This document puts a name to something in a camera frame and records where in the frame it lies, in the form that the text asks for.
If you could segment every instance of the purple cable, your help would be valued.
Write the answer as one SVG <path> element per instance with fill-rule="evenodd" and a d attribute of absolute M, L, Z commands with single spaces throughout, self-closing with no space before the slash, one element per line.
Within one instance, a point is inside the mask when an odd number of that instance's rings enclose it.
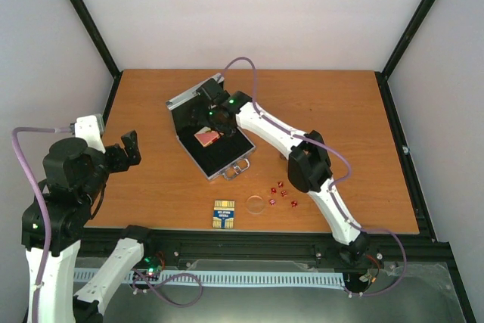
<path fill-rule="evenodd" d="M 225 74 L 225 72 L 228 70 L 228 68 L 234 64 L 235 62 L 237 61 L 247 61 L 249 62 L 250 66 L 252 67 L 252 71 L 253 71 L 253 89 L 252 89 L 252 105 L 254 107 L 254 110 L 261 116 L 261 118 L 263 118 L 265 121 L 267 121 L 269 124 L 271 124 L 272 126 L 278 128 L 279 130 L 281 130 L 282 132 L 285 132 L 286 134 L 288 135 L 291 135 L 291 131 L 290 130 L 287 130 L 285 129 L 283 126 L 279 125 L 278 123 L 276 123 L 274 120 L 271 120 L 269 119 L 268 117 L 266 117 L 263 113 L 261 113 L 262 111 L 259 109 L 259 105 L 257 104 L 256 102 L 256 97 L 257 97 L 257 85 L 259 83 L 259 80 L 257 78 L 257 69 L 256 69 L 256 65 L 252 62 L 252 60 L 250 60 L 248 57 L 237 57 L 235 58 L 234 60 L 232 60 L 231 62 L 229 62 L 229 64 L 224 68 L 224 70 L 221 72 L 219 78 L 217 79 L 217 81 L 219 81 L 219 79 Z M 317 147 L 320 147 L 320 148 L 323 148 L 325 149 L 326 151 L 329 151 L 331 152 L 332 154 L 336 155 L 338 158 L 340 158 L 343 163 L 345 163 L 346 165 L 346 168 L 348 169 L 348 172 L 343 176 L 343 177 L 340 177 L 334 181 L 332 181 L 329 185 L 328 185 L 328 189 L 331 190 L 333 188 L 333 186 L 336 186 L 338 185 L 339 183 L 347 180 L 351 174 L 352 174 L 352 168 L 351 168 L 351 165 L 349 164 L 348 160 L 346 160 L 345 157 L 343 157 L 343 155 L 341 155 L 340 153 L 338 153 L 337 151 L 335 151 L 333 148 L 330 148 L 328 147 L 327 145 L 325 144 L 322 144 L 320 143 L 319 141 L 316 141 L 316 140 L 312 140 L 312 139 L 309 139 L 305 136 L 302 136 L 302 135 L 297 135 L 297 134 L 292 134 L 292 137 L 293 138 L 298 138 L 302 141 L 306 141 L 308 143 L 311 143 L 313 145 L 316 145 Z M 340 204 L 338 203 L 337 199 L 335 198 L 335 196 L 333 195 L 333 193 L 330 193 L 331 195 L 331 198 L 333 199 L 333 202 L 334 202 L 334 205 L 336 206 L 336 208 L 338 209 L 338 211 L 340 212 L 341 216 L 346 220 L 346 221 L 349 221 L 349 218 L 348 216 L 344 213 L 343 209 L 341 208 Z M 400 247 L 400 250 L 402 252 L 402 257 L 403 257 L 403 270 L 402 270 L 402 274 L 399 276 L 399 278 L 395 281 L 395 283 L 393 283 L 392 285 L 390 285 L 389 287 L 386 287 L 385 289 L 382 289 L 376 293 L 363 293 L 362 296 L 363 297 L 375 297 L 375 296 L 378 296 L 378 295 L 381 295 L 383 293 L 386 293 L 387 291 L 389 290 L 392 290 L 395 286 L 397 286 L 400 281 L 402 281 L 402 279 L 405 277 L 405 273 L 407 272 L 407 254 L 405 253 L 405 248 L 403 247 L 403 244 L 402 242 L 400 241 L 399 237 L 391 232 L 389 229 L 387 228 L 372 228 L 372 229 L 364 229 L 362 227 L 359 227 L 357 225 L 355 225 L 353 222 L 349 221 L 349 224 L 353 227 L 353 228 L 356 228 L 357 230 L 361 231 L 361 232 L 366 232 L 366 233 L 373 233 L 373 232 L 386 232 L 387 234 L 390 234 L 392 235 L 392 237 L 395 239 L 396 243 L 399 245 Z M 346 289 L 346 287 L 344 287 L 344 290 L 345 292 L 347 293 L 350 293 L 351 292 Z"/>
<path fill-rule="evenodd" d="M 170 306 L 176 306 L 178 308 L 188 308 L 189 306 L 193 306 L 195 303 L 197 303 L 198 300 L 200 300 L 200 298 L 202 297 L 202 294 L 203 294 L 202 281 L 196 275 L 194 275 L 194 274 L 190 274 L 190 273 L 187 273 L 187 272 L 181 272 L 180 274 L 173 275 L 173 276 L 171 276 L 171 277 L 163 280 L 161 283 L 158 283 L 156 285 L 152 285 L 152 283 L 150 283 L 150 281 L 148 280 L 148 278 L 144 274 L 142 274 L 140 271 L 138 271 L 137 269 L 133 269 L 133 272 L 135 272 L 136 274 L 138 274 L 138 277 L 141 278 L 141 280 L 143 280 L 146 283 L 146 285 L 150 288 L 151 291 L 153 291 L 157 295 L 157 297 L 159 297 L 165 303 L 168 303 Z M 193 280 L 195 280 L 197 282 L 198 286 L 200 287 L 200 289 L 198 291 L 197 297 L 195 299 L 193 299 L 191 302 L 186 303 L 186 304 L 175 303 L 170 298 L 167 298 L 167 297 L 163 296 L 161 293 L 158 293 L 157 289 L 159 287 L 162 287 L 163 285 L 166 285 L 170 281 L 173 281 L 176 278 L 180 278 L 182 276 L 186 276 L 188 278 L 192 278 Z M 135 284 L 136 284 L 137 281 L 139 281 L 139 278 L 136 278 L 133 281 L 133 283 L 132 283 L 132 288 L 135 291 L 138 290 L 138 288 L 135 286 Z"/>
<path fill-rule="evenodd" d="M 70 132 L 70 127 L 66 128 L 30 128 L 30 127 L 20 127 L 15 128 L 12 131 L 12 146 L 14 147 L 15 154 L 17 155 L 17 159 L 22 166 L 23 172 L 25 173 L 27 179 L 29 180 L 30 185 L 32 186 L 33 193 L 37 198 L 37 202 L 39 203 L 40 211 L 42 213 L 42 219 L 44 220 L 45 226 L 45 241 L 44 241 L 44 250 L 42 251 L 42 258 L 40 259 L 39 271 L 37 272 L 36 276 L 36 286 L 40 286 L 42 284 L 42 277 L 44 276 L 45 265 L 47 263 L 48 258 L 48 249 L 51 246 L 51 220 L 48 215 L 47 206 L 45 205 L 44 197 L 42 196 L 42 191 L 37 184 L 36 177 L 33 175 L 32 170 L 28 162 L 26 161 L 25 155 L 23 155 L 22 149 L 20 148 L 20 143 L 18 141 L 18 133 L 19 132 Z M 37 288 L 33 292 L 33 300 L 32 300 L 32 321 L 36 323 L 39 317 L 39 296 L 40 296 L 40 289 Z"/>

